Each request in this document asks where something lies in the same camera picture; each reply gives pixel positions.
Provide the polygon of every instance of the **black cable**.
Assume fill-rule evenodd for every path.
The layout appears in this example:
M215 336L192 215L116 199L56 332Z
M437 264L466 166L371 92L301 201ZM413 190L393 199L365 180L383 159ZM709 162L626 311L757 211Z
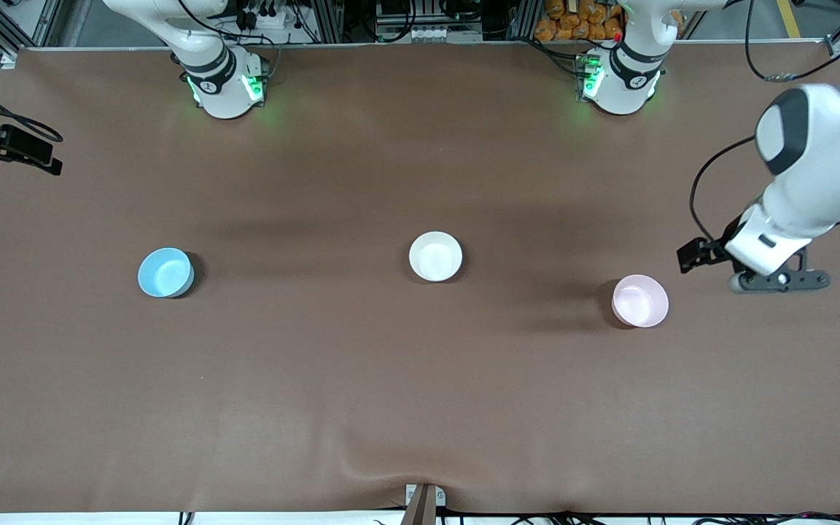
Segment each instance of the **black cable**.
M244 36L244 34L230 33L228 31L223 31L221 29L217 29L213 26L210 26L209 24L204 23L204 21L200 20L199 17L194 15L193 11L190 11L187 8L187 5L184 4L184 0L177 0L177 3L180 4L180 7L182 7L184 12L187 13L187 16L189 16L191 20L195 21L196 23L199 23L201 27L204 27L204 28L212 31L213 33L217 33L217 34L219 34L220 36L223 36L223 37L229 37L229 39L234 39L234 40L236 40L236 42L241 42L242 39L249 39L249 37L251 37L251 39L260 39L261 44L264 44L264 41L267 40L268 43L271 44L271 46L274 45L274 41L271 40L271 39L268 39L266 36L264 36L264 34L255 34L254 36Z
M20 123L31 133L40 136L41 139L50 140L50 142L63 142L63 136L53 127L50 127L39 120L30 119L30 117L13 113L7 107L2 106L2 104L0 104L0 117L7 117L7 119Z
M481 18L481 9L474 13L455 13L446 9L446 0L440 0L440 11L455 21L473 21Z
M747 20L744 22L744 57L747 58L747 67L750 71L756 74L761 80L766 80L766 74L760 73L757 66L754 66L754 60L750 59L750 19L754 16L754 0L750 0L750 5L747 6Z
M715 160L719 160L721 155L730 152L736 147L743 146L746 143L749 143L751 140L754 139L754 136L749 136L747 139L738 140L736 143L733 143L731 146L727 146L725 149L722 149L720 152L715 153L709 160L706 160L706 163L702 164L702 168L699 169L699 173L696 174L696 178L693 179L693 188L691 188L689 192L689 213L693 216L693 221L696 222L696 226L699 227L699 230L702 230L702 235L706 236L706 239L709 239L709 242L715 242L715 237L711 235L706 226L702 223L702 220L699 219L699 215L696 213L696 190L699 187L699 180L702 179L702 175L709 169L709 166L712 166L712 163ZM703 525L704 523L720 523L719 521L709 521L713 518L703 518L699 519L694 525Z
M369 13L370 4L373 3L373 0L363 0L362 1L362 29L365 30L365 33L370 37L373 42L380 42L382 44L390 44L392 42L397 42L397 40L403 39L404 36L410 34L411 30L413 30L413 24L416 23L417 20L417 9L416 6L413 4L413 0L404 0L407 4L407 9L404 11L404 27L400 30L400 33L393 39L385 39L382 36L378 36L376 32L374 32L371 27L368 26L368 21L371 19L377 20L377 14L374 12Z
M831 515L821 512L803 512L801 514L794 514L791 516L781 516L781 518L767 519L764 516L743 516L743 518L700 518L693 522L693 525L705 525L706 523L714 523L716 525L740 525L747 523L749 525L780 525L793 519L825 519L826 521L840 522L840 515Z
M274 62L268 67L268 79L270 80L271 77L274 76L274 73L277 71L277 63L281 62L281 48L277 47L277 56L274 57Z
M316 33L310 29L310 24L307 24L306 19L303 17L303 10L300 9L300 5L297 4L296 0L289 0L287 4L290 6L290 10L293 11L294 16L297 17L297 20L300 21L300 25L303 27L303 32L310 37L310 40L313 40L314 44L319 44L319 39L316 38Z
M513 39L510 41L517 41L517 42L526 42L530 44L530 47L533 47L535 50L539 50L541 53L545 54L547 58L553 62L553 65L558 67L558 69L562 70L564 73L572 74L574 77L584 77L584 73L580 73L574 69L569 69L569 67L563 66L562 63L557 62L556 58L566 59L566 60L574 60L576 55L569 55L566 53L560 53L559 51L548 50L544 44L541 44L537 40L527 39L524 36L514 36Z
M754 3L756 0L750 0L749 6L747 6L747 21L744 23L744 57L747 59L747 67L750 67L750 71L756 75L758 79L768 81L768 82L791 82L793 80L800 80L804 79L804 77L810 76L810 74L816 74L826 67L831 66L831 64L838 62L840 60L840 53L836 56L831 57L830 60L827 62L821 63L819 66L813 67L804 73L793 74L793 73L777 73L777 74L764 74L761 73L757 66L754 66L754 60L750 57L750 21L754 15Z
M588 42L589 44L592 44L595 47L599 47L599 49L603 49L603 50L607 50L607 51L614 50L614 47L605 47L605 46L602 46L602 44L600 44L600 43L598 43L594 40L590 40L590 39L581 39L581 37L576 37L576 39L573 39L573 40L580 40L580 41L583 41L583 42Z

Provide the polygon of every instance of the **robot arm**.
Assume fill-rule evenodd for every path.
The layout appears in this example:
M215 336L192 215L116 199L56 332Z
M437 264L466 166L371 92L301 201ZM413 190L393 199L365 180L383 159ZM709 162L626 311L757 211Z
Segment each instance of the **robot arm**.
M804 259L804 247L840 223L840 86L806 84L781 93L761 115L754 139L773 182L721 239L698 238L680 249L680 271L732 260L734 289L747 290L760 276L786 292L799 287L790 283L787 261Z
M614 47L598 47L590 55L598 57L601 72L596 75L584 98L615 115L640 109L653 96L660 77L660 65L676 42L679 26L671 11L675 9L717 9L729 0L619 0L627 11L627 26Z
M187 71L193 98L217 119L233 119L264 100L266 62L240 46L227 46L190 17L209 17L229 0L104 0L163 40Z

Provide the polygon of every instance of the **white bowl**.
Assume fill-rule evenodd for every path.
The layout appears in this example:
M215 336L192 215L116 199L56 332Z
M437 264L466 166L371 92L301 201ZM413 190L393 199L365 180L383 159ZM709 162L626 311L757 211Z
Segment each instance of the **white bowl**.
M413 272L431 282L451 278L462 266L462 246L444 232L427 232L411 245L410 262Z
M669 297L655 279L649 276L627 276L614 287L611 307L614 315L624 324L650 328L666 319Z

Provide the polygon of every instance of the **table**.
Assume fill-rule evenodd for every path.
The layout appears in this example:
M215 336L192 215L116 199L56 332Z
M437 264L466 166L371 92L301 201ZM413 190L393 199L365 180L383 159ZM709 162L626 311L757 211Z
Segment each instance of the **table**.
M426 481L463 511L840 512L840 227L822 292L681 276L693 175L781 86L737 44L667 67L611 117L528 47L288 50L266 108L217 122L165 52L21 53L0 101L66 142L63 176L0 173L0 511L387 508ZM729 154L703 220L768 180ZM410 274L434 229L456 282ZM150 299L169 245L199 286ZM659 328L610 318L628 273L669 292Z

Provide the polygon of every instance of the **yellow floor line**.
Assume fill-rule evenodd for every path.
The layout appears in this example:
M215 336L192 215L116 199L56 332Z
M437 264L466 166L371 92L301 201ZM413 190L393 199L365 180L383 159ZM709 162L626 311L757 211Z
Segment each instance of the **yellow floor line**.
M777 0L777 7L779 7L779 16L783 17L783 26L786 26L786 34L790 39L800 39L802 34L799 33L796 16L793 16L793 7L790 6L790 0Z

